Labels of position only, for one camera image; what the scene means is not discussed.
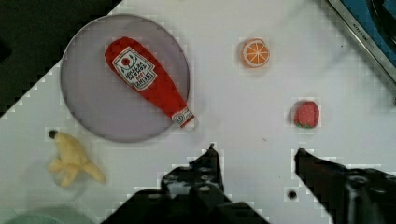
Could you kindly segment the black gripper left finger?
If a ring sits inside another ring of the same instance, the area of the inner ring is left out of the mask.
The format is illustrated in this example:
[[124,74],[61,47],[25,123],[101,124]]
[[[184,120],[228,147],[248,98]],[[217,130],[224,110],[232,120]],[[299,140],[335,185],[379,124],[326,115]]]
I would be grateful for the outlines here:
[[213,145],[166,174],[159,189],[135,193],[100,224],[270,224],[247,203],[224,193]]

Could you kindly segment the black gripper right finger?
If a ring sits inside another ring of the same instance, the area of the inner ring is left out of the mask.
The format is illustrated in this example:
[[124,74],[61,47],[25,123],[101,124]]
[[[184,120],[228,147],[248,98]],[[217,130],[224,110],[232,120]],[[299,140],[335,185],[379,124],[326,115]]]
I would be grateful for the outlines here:
[[396,179],[374,168],[351,168],[303,148],[295,174],[332,217],[333,224],[396,224]]

